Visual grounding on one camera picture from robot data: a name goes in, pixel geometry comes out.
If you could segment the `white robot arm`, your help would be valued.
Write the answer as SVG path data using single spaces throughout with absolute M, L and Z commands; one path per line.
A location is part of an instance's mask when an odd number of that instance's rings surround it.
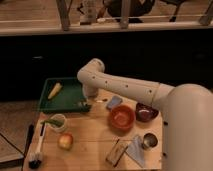
M 104 89 L 162 114 L 162 171 L 213 171 L 213 92 L 106 74 L 94 58 L 77 73 L 85 97 Z

